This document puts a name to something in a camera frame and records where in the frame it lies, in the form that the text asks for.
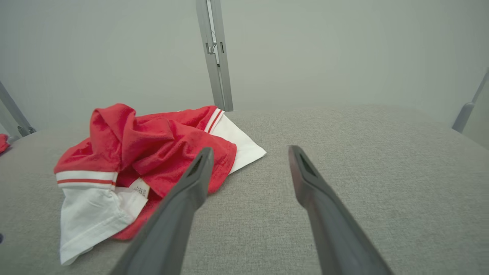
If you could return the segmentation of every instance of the gray fabric surface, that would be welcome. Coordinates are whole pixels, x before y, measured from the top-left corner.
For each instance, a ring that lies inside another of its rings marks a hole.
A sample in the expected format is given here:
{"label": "gray fabric surface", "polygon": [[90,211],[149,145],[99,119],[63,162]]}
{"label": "gray fabric surface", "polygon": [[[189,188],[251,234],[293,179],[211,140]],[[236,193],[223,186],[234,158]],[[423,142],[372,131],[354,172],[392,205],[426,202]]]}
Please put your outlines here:
{"label": "gray fabric surface", "polygon": [[[300,145],[398,274],[487,274],[489,151],[416,111],[386,106],[226,114],[267,155],[196,213],[183,274],[318,274],[287,145]],[[52,168],[88,125],[40,131],[0,155],[0,274],[106,274],[107,240],[59,264],[63,193]]]}

